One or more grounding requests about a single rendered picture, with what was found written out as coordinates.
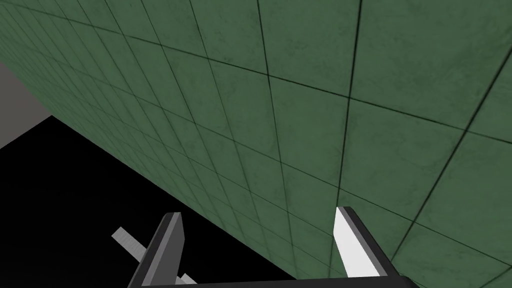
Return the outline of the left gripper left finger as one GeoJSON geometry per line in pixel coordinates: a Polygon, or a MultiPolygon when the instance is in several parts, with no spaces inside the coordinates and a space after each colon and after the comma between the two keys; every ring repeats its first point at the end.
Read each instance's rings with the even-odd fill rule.
{"type": "Polygon", "coordinates": [[[175,285],[184,243],[185,235],[181,213],[166,213],[128,286],[169,287],[175,285]]]}

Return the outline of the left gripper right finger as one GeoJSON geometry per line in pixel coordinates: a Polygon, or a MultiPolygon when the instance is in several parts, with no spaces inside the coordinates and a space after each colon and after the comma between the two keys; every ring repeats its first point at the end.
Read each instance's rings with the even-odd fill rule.
{"type": "Polygon", "coordinates": [[[399,275],[353,208],[336,208],[333,237],[349,278],[399,275]]]}

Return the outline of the grey flat metal bar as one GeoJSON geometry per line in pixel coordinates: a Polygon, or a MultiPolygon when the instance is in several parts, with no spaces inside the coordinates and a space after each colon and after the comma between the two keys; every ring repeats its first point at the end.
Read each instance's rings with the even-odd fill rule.
{"type": "MultiPolygon", "coordinates": [[[[141,262],[145,255],[146,248],[134,239],[125,229],[119,227],[113,232],[111,237],[119,243],[137,262],[141,262]]],[[[197,284],[189,275],[186,273],[181,277],[176,277],[176,285],[195,285],[197,284]]]]}

